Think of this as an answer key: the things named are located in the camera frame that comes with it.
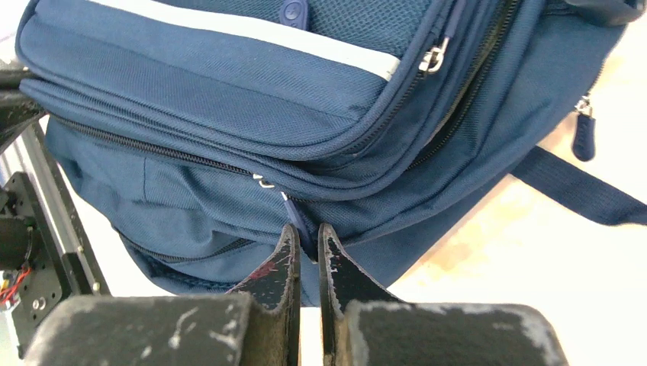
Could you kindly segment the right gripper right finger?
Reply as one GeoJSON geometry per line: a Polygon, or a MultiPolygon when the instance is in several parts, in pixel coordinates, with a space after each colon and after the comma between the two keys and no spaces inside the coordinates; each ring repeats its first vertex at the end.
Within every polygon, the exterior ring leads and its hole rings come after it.
{"type": "Polygon", "coordinates": [[[318,234],[325,365],[567,365],[554,328],[520,304],[408,303],[318,234]]]}

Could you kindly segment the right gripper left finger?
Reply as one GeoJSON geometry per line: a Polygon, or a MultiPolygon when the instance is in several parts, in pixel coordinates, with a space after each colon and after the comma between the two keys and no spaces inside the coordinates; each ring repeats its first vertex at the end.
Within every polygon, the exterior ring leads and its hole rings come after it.
{"type": "Polygon", "coordinates": [[[297,365],[300,243],[274,252],[225,294],[75,296],[39,325],[27,365],[297,365]]]}

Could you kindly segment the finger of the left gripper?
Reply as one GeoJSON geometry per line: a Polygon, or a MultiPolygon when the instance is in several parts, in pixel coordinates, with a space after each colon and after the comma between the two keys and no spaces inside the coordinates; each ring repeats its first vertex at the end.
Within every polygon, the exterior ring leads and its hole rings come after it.
{"type": "Polygon", "coordinates": [[[26,66],[1,66],[1,151],[4,152],[44,109],[19,90],[23,80],[39,80],[26,66]]]}

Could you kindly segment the navy blue student backpack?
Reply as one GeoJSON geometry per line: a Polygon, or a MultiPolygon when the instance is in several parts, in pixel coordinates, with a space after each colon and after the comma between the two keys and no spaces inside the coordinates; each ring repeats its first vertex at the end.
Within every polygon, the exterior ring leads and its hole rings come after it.
{"type": "Polygon", "coordinates": [[[644,1],[31,1],[20,89],[141,271],[240,283],[293,223],[395,282],[505,175],[597,223],[646,206],[538,147],[644,1]]]}

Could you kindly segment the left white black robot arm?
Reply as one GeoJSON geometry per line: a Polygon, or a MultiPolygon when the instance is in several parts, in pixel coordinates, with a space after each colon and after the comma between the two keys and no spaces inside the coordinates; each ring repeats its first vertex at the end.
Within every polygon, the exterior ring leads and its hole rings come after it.
{"type": "MultiPolygon", "coordinates": [[[[31,124],[44,116],[43,108],[19,90],[34,74],[16,62],[1,64],[1,152],[3,153],[31,124]]],[[[14,209],[15,194],[1,189],[1,270],[20,268],[28,260],[29,220],[14,209]]]]}

